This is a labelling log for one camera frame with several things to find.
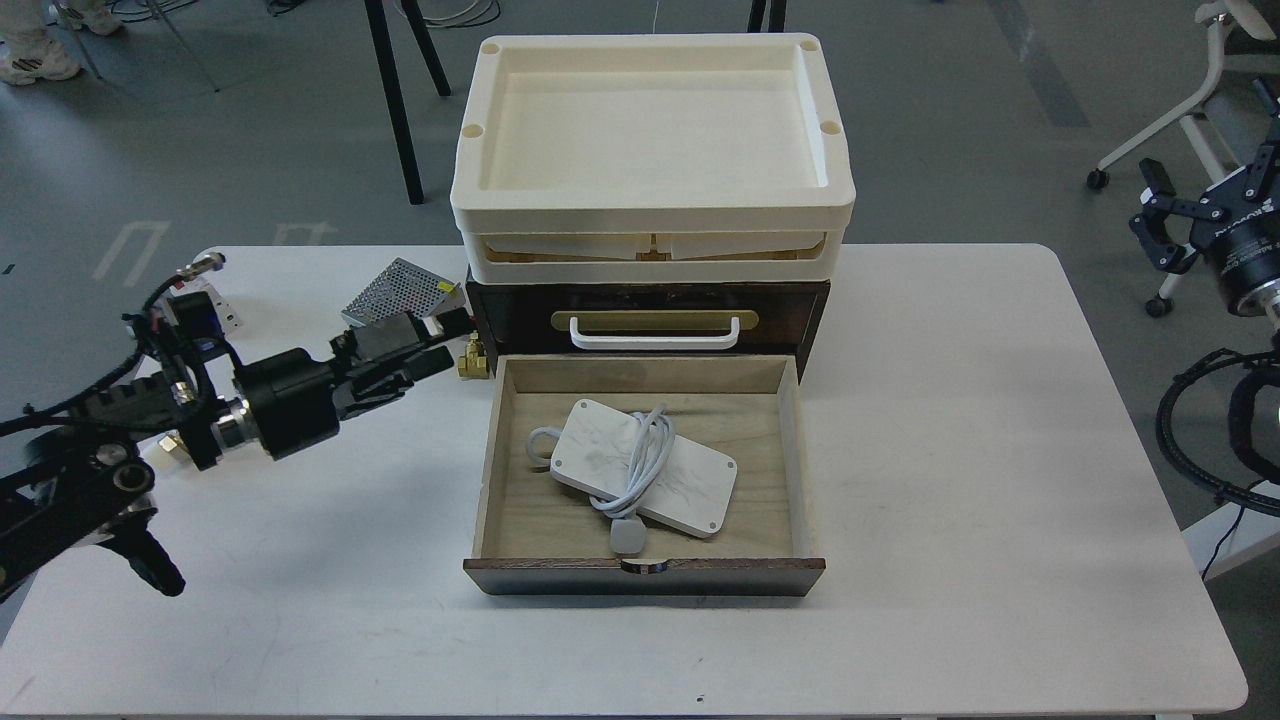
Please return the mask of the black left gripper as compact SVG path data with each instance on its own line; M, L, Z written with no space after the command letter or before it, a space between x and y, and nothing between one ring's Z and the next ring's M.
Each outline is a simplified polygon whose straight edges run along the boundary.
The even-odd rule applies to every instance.
M466 307L436 315L406 313L410 328L349 328L332 338L333 357L292 348L234 370L251 427L264 450L284 459L329 439L340 423L402 398L417 380L453 368L440 345L467 337Z

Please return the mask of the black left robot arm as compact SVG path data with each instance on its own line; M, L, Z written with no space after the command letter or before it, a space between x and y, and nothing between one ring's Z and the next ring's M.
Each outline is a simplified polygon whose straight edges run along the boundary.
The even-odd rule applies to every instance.
M172 293L224 261L205 254L125 315L134 348L119 366L3 423L4 436L38 432L26 465L3 478L4 596L78 544L110 550L161 594L180 594L184 578L148 530L156 473L141 452L145 439L174 432L200 470L247 443L288 457L451 369L445 342L474 328L463 309L399 313L337 336L329 359L292 348L246 364L205 292Z

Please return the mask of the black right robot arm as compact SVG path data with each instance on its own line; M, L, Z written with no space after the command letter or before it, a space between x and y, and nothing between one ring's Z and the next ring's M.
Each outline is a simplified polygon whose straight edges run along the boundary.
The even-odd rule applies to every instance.
M1279 225L1277 225L1277 96L1261 76L1252 86L1271 118L1266 138L1254 158L1225 179L1210 186L1197 201L1183 200L1165 167L1155 159L1139 163L1147 191L1140 213L1129 220L1155 269L1181 274L1190 269L1189 250L1174 243L1165 220L1170 215L1192 220L1189 247L1213 272L1226 310L1235 316L1267 316L1277 323ZM1155 416L1157 446L1165 459L1187 479L1208 491L1217 503L1238 503L1277 516L1275 498L1257 495L1251 486L1234 486L1194 464L1178 446L1172 414L1185 389L1199 378L1233 365L1248 373L1231 393L1228 434L1231 451L1261 482L1277 483L1277 464L1253 446L1254 401L1263 387L1277 386L1277 350L1242 355L1229 348L1213 351L1176 375L1160 401Z

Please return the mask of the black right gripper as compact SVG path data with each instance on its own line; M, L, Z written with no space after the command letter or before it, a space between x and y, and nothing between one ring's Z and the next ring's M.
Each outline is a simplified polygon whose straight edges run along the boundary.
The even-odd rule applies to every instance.
M1256 91L1270 118L1270 127L1251 163L1251 186L1271 186L1277 172L1279 100L1266 78L1253 78ZM1260 191L1257 199L1243 196L1245 176L1228 176L1207 188L1199 201L1179 199L1164 164L1152 158L1139 161L1147 183L1142 210L1129 220L1156 270L1183 275L1199 252L1215 274L1228 311L1236 316L1260 316L1265 310L1254 296L1277 284L1279 215L1277 182ZM1213 219L1216 206L1222 217ZM1169 217L1193 220L1188 243L1175 243L1166 227Z

